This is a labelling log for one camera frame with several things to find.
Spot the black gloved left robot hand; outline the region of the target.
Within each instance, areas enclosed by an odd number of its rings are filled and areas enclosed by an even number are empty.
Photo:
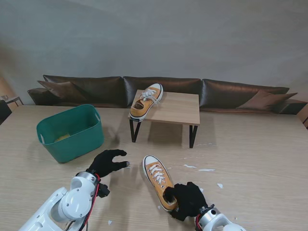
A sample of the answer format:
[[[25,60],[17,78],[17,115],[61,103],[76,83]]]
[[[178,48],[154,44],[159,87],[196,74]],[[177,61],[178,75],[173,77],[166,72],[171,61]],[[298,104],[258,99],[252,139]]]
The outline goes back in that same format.
[[[90,167],[86,170],[89,173],[98,175],[103,178],[114,171],[119,171],[130,165],[128,161],[114,162],[113,159],[117,156],[126,156],[127,153],[124,150],[105,150],[98,154]]]

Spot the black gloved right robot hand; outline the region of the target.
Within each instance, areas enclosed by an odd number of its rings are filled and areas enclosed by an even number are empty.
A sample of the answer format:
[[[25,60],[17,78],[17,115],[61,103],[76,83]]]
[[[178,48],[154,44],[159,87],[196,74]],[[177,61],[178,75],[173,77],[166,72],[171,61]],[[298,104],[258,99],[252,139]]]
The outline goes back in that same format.
[[[167,187],[165,198],[168,202],[176,199],[178,210],[173,210],[170,214],[180,221],[184,221],[187,217],[196,217],[200,214],[201,208],[208,208],[200,188],[191,181],[187,182],[187,184],[177,183],[174,187]]]

